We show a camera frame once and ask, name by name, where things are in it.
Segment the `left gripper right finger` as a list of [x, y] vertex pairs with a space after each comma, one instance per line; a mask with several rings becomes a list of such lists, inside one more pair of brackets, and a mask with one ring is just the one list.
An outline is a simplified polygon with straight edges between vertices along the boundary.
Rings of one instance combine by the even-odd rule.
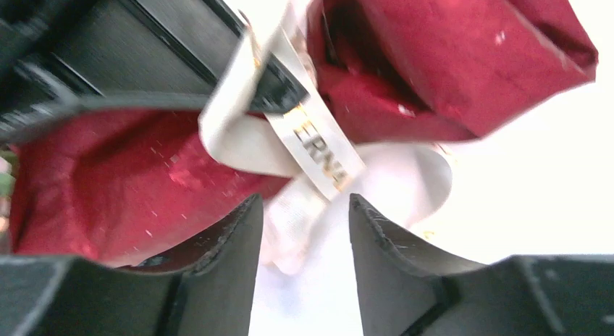
[[349, 231], [365, 335], [611, 335], [611, 255], [480, 264], [388, 220], [353, 194]]

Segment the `red wrapping paper sheet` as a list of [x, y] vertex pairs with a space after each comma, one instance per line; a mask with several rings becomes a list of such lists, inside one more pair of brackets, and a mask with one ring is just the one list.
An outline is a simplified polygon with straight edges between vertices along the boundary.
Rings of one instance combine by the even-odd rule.
[[[568, 0], [324, 0], [308, 29], [319, 92], [359, 143], [481, 138], [598, 64]], [[102, 112], [19, 147], [14, 252], [123, 263], [285, 185], [216, 163], [195, 121]]]

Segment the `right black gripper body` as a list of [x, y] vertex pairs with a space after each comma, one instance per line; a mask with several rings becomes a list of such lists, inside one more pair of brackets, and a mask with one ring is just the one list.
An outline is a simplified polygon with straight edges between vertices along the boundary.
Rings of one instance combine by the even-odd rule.
[[223, 0], [1, 0], [1, 142], [83, 112], [199, 111], [243, 28]]

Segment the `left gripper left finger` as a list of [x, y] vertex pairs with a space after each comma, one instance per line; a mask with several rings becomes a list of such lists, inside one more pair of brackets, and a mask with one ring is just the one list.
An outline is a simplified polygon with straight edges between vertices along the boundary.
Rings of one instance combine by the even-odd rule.
[[138, 266], [1, 257], [3, 335], [246, 335], [263, 229], [253, 195]]

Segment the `cream ribbon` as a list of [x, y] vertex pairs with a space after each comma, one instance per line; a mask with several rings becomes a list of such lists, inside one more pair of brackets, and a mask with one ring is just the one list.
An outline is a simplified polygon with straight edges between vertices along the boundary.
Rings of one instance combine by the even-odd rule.
[[[260, 259], [295, 274], [321, 214], [364, 171], [361, 154], [369, 148], [352, 145], [316, 92], [309, 58], [288, 37], [296, 29], [291, 4], [244, 7], [239, 13], [239, 42], [198, 118], [199, 136], [220, 164], [289, 179], [266, 208]], [[308, 95], [288, 113], [249, 116], [256, 84], [275, 56]]]

